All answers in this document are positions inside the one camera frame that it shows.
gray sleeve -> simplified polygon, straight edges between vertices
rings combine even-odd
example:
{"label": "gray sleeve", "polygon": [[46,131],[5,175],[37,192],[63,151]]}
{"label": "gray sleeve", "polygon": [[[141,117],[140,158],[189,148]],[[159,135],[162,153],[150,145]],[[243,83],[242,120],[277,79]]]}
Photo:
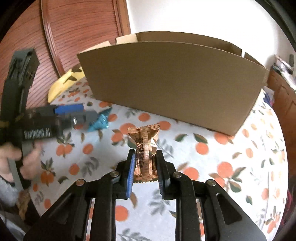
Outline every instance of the gray sleeve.
{"label": "gray sleeve", "polygon": [[0,177],[0,200],[7,206],[16,204],[19,191]]}

candy wrapper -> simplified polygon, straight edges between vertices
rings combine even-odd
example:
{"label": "candy wrapper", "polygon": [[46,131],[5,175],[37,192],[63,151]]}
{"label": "candy wrapper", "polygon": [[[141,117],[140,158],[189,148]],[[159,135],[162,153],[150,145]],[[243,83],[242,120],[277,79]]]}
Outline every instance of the candy wrapper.
{"label": "candy wrapper", "polygon": [[101,111],[98,114],[98,118],[92,124],[89,124],[88,131],[97,131],[101,129],[109,128],[108,126],[108,118],[112,108],[108,108],[106,110]]}
{"label": "candy wrapper", "polygon": [[155,154],[159,129],[159,124],[128,129],[128,134],[137,145],[134,183],[157,180]]}

human hand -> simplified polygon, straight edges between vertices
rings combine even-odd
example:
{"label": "human hand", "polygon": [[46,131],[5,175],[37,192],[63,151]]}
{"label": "human hand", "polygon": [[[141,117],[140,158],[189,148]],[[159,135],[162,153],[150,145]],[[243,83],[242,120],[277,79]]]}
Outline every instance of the human hand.
{"label": "human hand", "polygon": [[[42,144],[40,142],[35,143],[35,148],[23,158],[23,166],[20,168],[20,172],[24,179],[31,180],[35,177],[40,168],[40,154],[42,151]],[[22,158],[22,152],[19,148],[14,147],[11,143],[5,143],[0,146],[0,176],[2,176],[8,182],[13,182],[12,173],[8,165],[8,160],[19,161]]]}

white tablecloth with orange print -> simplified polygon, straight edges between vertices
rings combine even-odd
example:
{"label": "white tablecloth with orange print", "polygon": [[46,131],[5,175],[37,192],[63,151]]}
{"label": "white tablecloth with orange print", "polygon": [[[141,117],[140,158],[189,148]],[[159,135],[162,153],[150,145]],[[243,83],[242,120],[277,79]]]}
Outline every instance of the white tablecloth with orange print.
{"label": "white tablecloth with orange print", "polygon": [[[83,78],[53,104],[84,103],[86,110],[97,112],[111,106],[109,128],[86,132],[79,126],[66,131],[61,139],[45,142],[42,171],[30,188],[35,207],[42,215],[75,180],[99,179],[125,160],[129,148],[134,147],[127,135],[128,127],[159,123],[158,148],[165,159],[194,180],[215,179],[257,224],[267,240],[272,240],[286,203],[288,165],[279,121],[263,102],[263,96],[261,92],[236,136],[229,137],[95,100]],[[117,200],[116,205],[117,239],[174,240],[175,202],[161,199],[158,182],[134,184],[131,199]]]}

blue candy wrapper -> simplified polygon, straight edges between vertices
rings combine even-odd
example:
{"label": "blue candy wrapper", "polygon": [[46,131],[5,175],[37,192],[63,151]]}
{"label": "blue candy wrapper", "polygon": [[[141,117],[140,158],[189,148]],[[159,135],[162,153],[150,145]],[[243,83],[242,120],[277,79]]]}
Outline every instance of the blue candy wrapper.
{"label": "blue candy wrapper", "polygon": [[93,122],[92,124],[89,124],[88,131],[97,131],[97,130],[108,128],[109,127],[108,126],[108,117],[109,117],[111,110],[112,110],[112,108],[101,111],[98,114],[97,120],[95,122]]}

